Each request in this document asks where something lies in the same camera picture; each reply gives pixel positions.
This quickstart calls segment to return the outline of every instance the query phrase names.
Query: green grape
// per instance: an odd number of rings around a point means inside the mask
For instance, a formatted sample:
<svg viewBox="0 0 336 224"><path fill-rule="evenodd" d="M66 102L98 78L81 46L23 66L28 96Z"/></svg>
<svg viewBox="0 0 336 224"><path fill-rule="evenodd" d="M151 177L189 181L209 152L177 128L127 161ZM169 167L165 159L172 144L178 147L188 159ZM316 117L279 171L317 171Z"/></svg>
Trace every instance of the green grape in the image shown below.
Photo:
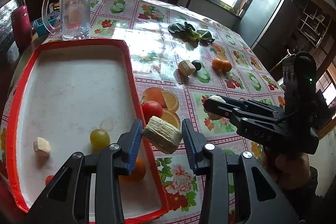
<svg viewBox="0 0 336 224"><path fill-rule="evenodd" d="M110 136L103 129L95 129L90 133L90 142L94 149L103 149L110 144Z"/></svg>

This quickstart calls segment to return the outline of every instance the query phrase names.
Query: tray rim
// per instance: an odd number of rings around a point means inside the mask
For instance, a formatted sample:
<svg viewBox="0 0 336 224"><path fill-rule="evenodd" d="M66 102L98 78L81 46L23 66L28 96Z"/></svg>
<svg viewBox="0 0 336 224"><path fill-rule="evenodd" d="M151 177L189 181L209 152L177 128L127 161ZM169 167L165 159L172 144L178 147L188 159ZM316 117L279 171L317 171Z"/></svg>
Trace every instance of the tray rim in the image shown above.
<svg viewBox="0 0 336 224"><path fill-rule="evenodd" d="M115 46L118 47L124 54L125 57L125 66L128 77L128 82L130 86L132 101L135 109L135 114L137 118L142 120L143 126L146 125L144 116L142 113L141 104L139 101L139 97L137 94L137 89L135 86L135 81L132 72L131 65L131 57L129 53L128 46L124 40L118 39L108 39L108 38L95 38L95 39L83 39L83 40L67 40L67 41L52 41L41 44L38 46L32 53L29 58L23 72L21 74L21 79L17 85L12 107L10 110L8 126L7 126L7 137L6 137L6 163L7 163L7 172L8 172L8 180L9 186L11 188L12 195L14 197L15 203L19 209L27 213L29 208L26 204L26 201L22 195L20 189L20 183L18 178L17 164L16 164L16 130L18 117L21 109L21 102L23 98L23 94L26 88L26 84L28 78L33 70L34 64L37 61L38 56L42 51L54 50L59 48L68 48L68 47L78 47L78 46ZM159 194L159 198L161 201L161 208L152 213L142 215L135 218L125 219L126 224L137 224L142 223L144 221L149 221L155 218L158 218L169 211L169 205L167 201L167 197L164 191L164 187L161 183L161 179L159 176L159 172L157 170L154 154L152 151L152 146L148 140L142 138L143 146L147 155L147 159L150 165L151 173L153 175L154 183L157 188L157 192Z"/></svg>

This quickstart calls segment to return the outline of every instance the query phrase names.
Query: red thermos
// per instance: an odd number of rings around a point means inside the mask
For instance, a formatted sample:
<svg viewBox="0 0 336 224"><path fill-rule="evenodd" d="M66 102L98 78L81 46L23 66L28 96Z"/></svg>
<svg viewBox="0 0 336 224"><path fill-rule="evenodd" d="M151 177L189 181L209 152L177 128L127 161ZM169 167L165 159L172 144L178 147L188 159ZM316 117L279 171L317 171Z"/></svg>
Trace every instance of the red thermos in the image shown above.
<svg viewBox="0 0 336 224"><path fill-rule="evenodd" d="M33 40L27 5L15 9L11 19L14 39L19 51L22 52Z"/></svg>

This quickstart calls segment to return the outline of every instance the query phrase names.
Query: red tomato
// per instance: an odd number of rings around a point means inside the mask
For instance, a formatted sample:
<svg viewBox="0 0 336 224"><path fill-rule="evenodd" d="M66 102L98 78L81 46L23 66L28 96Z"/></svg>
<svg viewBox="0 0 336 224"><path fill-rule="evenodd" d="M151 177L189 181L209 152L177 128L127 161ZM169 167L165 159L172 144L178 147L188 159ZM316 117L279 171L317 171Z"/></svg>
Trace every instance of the red tomato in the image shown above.
<svg viewBox="0 0 336 224"><path fill-rule="evenodd" d="M47 178L45 179L45 185L46 186L53 179L53 177L54 177L54 175L47 176Z"/></svg>
<svg viewBox="0 0 336 224"><path fill-rule="evenodd" d="M163 110L159 103L154 101L147 101L142 104L142 112L145 117L146 123L148 123L149 119L152 116L161 118Z"/></svg>

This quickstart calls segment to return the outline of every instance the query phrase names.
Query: dining table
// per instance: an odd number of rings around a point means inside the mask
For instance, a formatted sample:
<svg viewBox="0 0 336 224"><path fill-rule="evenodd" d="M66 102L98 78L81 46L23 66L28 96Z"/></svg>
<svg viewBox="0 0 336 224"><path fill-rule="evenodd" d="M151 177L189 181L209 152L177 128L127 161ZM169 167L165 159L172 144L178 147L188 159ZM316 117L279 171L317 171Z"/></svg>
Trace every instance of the dining table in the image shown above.
<svg viewBox="0 0 336 224"><path fill-rule="evenodd" d="M156 101L163 109L161 118L168 123L180 129L181 121L189 118L196 131L203 133L209 143L219 146L224 152L240 154L251 151L261 161L261 145L237 135L236 127L227 118L211 120L203 107L205 100L212 95L284 106L284 91L239 34L184 7L158 0L91 0L90 20L91 39L121 39L128 45L141 103ZM185 22L196 30L208 30L214 41L209 44L190 43L168 31L170 24ZM61 33L48 35L43 43L58 40L62 40ZM214 70L212 61L215 58L229 61L231 71ZM178 70L182 60L199 61L201 69L184 76ZM16 72L17 81L14 81L8 96L0 127L0 172L5 181L8 178L5 156L7 123L20 73ZM195 176L190 169L183 140L171 155L154 146L152 150L169 211L151 223L198 223L205 177ZM229 174L228 181L229 218L230 223L234 223L232 174Z"/></svg>

